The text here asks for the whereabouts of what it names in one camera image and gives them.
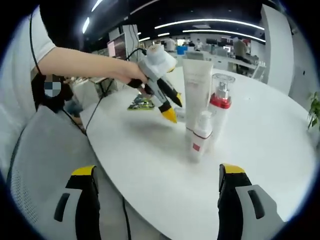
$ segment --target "white round table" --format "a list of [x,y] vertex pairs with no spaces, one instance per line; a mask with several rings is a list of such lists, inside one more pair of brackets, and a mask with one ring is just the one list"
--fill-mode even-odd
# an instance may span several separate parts
[[[128,111],[135,89],[103,99],[87,134],[102,167],[125,199],[172,240],[213,240],[219,232],[219,165],[245,169],[288,221],[311,186],[317,167],[307,134],[307,111],[276,89],[235,77],[224,131],[200,163],[188,159],[185,125],[158,109]],[[184,99],[181,67],[168,77]],[[87,124],[94,106],[81,114]]]

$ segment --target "computer monitor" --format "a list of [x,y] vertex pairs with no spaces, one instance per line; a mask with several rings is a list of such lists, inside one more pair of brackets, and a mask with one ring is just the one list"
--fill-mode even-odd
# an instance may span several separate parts
[[107,43],[109,57],[125,60],[127,58],[126,35],[122,33]]
[[221,41],[218,41],[218,46],[219,46],[219,47],[224,47],[225,44],[224,44],[223,42],[221,42]]
[[216,39],[207,38],[206,43],[211,45],[217,45],[218,41]]

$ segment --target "wire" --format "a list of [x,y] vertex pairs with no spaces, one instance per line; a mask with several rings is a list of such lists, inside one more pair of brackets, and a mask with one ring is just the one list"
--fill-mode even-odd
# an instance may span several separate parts
[[129,223],[129,218],[126,210],[126,202],[125,202],[124,196],[122,196],[122,208],[125,216],[125,223],[126,223],[126,231],[128,235],[128,240],[131,240],[131,230],[130,230],[130,223]]
[[138,42],[138,47],[139,47],[139,39],[138,39],[138,35],[137,34],[135,34],[135,39]]
[[[107,87],[106,90],[105,90],[106,93],[108,92],[108,90],[109,90],[109,88],[111,87],[111,84],[112,84],[113,82],[114,82],[114,79],[112,79],[112,80],[110,81],[108,87]],[[87,124],[86,127],[85,127],[85,133],[87,133],[87,129],[88,129],[89,123],[91,122],[91,119],[92,119],[92,117],[94,116],[94,114],[95,114],[95,112],[96,112],[96,110],[97,110],[97,108],[98,108],[98,106],[99,106],[99,104],[100,104],[100,102],[101,102],[101,100],[102,100],[103,98],[104,98],[104,95],[102,94],[101,97],[100,97],[100,99],[99,99],[99,101],[98,101],[98,103],[96,104],[96,106],[95,106],[95,108],[94,108],[94,110],[93,110],[93,113],[91,114],[91,117],[90,117],[90,119],[89,119],[89,121],[88,121],[88,124]]]
[[[32,58],[33,58],[35,67],[36,67],[36,69],[38,70],[38,73],[39,73],[41,76],[44,76],[44,75],[42,74],[42,72],[40,71],[40,68],[39,68],[39,65],[38,65],[38,62],[37,62],[37,59],[36,59],[35,51],[34,51],[34,45],[33,45],[33,43],[32,43],[32,18],[33,18],[33,15],[34,15],[34,12],[32,12],[31,15],[30,15],[30,27],[29,27],[31,54],[32,54]],[[80,131],[81,131],[84,135],[87,135],[86,132],[84,132],[84,131],[81,129],[81,127],[73,120],[73,118],[72,118],[64,109],[62,109],[62,111],[68,116],[68,118],[70,118],[70,120],[73,122],[73,124],[76,125],[77,128],[80,129]]]
[[132,27],[132,25],[129,25],[129,33],[130,33],[131,40],[132,40],[132,50],[131,50],[131,52],[132,52],[135,48],[135,40],[134,40],[134,37],[132,36],[132,33],[131,33],[131,27]]
[[[143,48],[137,48],[137,49],[135,49],[133,52],[131,52],[130,55],[129,55],[125,60],[126,60],[126,61],[129,60],[130,57],[132,56],[132,54],[134,54],[134,53],[135,53],[136,51],[138,51],[138,50],[142,51],[143,54],[147,54],[147,51],[146,51],[145,49],[143,49]],[[108,90],[109,90],[109,88],[110,88],[110,86],[111,86],[111,84],[112,84],[113,82],[114,82],[114,79],[111,80],[110,84],[109,84],[108,87],[106,88],[106,90],[105,90],[106,93],[108,92]],[[91,122],[91,119],[93,118],[93,116],[94,116],[94,114],[95,114],[95,112],[96,112],[96,110],[97,110],[97,108],[98,108],[98,106],[99,106],[99,104],[100,104],[100,102],[101,102],[101,100],[102,100],[103,98],[104,98],[104,95],[102,94],[101,97],[100,97],[100,99],[99,99],[99,101],[98,101],[98,103],[97,103],[97,105],[95,106],[95,108],[94,108],[94,110],[93,110],[93,113],[91,114],[91,117],[89,118],[89,121],[88,121],[86,127],[85,127],[85,133],[87,133],[87,129],[88,129],[89,123]]]
[[78,129],[80,129],[80,131],[81,131],[84,135],[87,136],[86,132],[81,129],[81,127],[75,122],[75,120],[73,120],[73,118],[72,118],[64,109],[62,109],[62,111],[65,113],[65,115],[68,116],[68,118],[70,118],[71,122],[72,122],[74,125],[76,125],[76,127],[77,127]]
[[130,55],[129,55],[125,60],[129,60],[129,59],[130,59],[130,57],[132,56],[132,54],[134,54],[134,53],[135,53],[136,51],[138,51],[138,50],[142,51],[142,53],[143,53],[144,55],[146,55],[146,54],[147,54],[147,50],[145,50],[145,49],[143,49],[143,48],[138,47],[138,48],[136,48],[132,53],[130,53]]
[[31,47],[32,58],[33,58],[33,60],[34,60],[36,69],[38,70],[38,73],[39,73],[41,76],[43,76],[43,74],[41,73],[40,68],[39,68],[39,66],[38,66],[38,62],[37,62],[36,55],[35,55],[35,51],[34,51],[34,45],[33,45],[33,43],[32,43],[32,18],[33,18],[33,15],[34,15],[34,12],[32,12],[32,13],[31,13],[31,16],[30,16],[30,27],[29,27],[30,47]]

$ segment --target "hand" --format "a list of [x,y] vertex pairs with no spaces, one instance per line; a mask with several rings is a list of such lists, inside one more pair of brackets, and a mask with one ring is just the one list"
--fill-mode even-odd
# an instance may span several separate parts
[[111,73],[112,78],[118,79],[124,84],[128,84],[131,79],[140,79],[143,83],[148,81],[147,77],[135,62],[120,59],[114,60],[116,60],[116,62],[114,70]]

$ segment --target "white wall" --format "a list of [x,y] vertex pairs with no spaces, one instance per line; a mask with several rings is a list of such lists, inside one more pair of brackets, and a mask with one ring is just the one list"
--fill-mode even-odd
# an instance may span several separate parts
[[266,40],[266,69],[262,81],[288,95],[294,75],[294,48],[288,20],[264,4],[261,16]]
[[200,41],[205,44],[207,39],[216,39],[218,41],[221,40],[221,37],[224,38],[230,38],[228,35],[221,35],[221,34],[209,34],[209,33],[191,33],[190,38],[191,41],[196,43],[197,39],[200,39]]
[[309,94],[319,91],[317,65],[307,40],[302,33],[292,36],[294,52],[294,75],[289,97],[307,111],[310,108]]
[[109,32],[109,39],[113,40],[116,37],[118,37],[119,35],[120,35],[120,32],[119,32],[119,28],[117,27],[116,29],[114,29],[111,32]]
[[123,32],[125,33],[125,44],[127,54],[129,55],[139,45],[138,28],[137,25],[123,25]]
[[266,45],[251,40],[251,56],[257,56],[259,61],[265,62]]

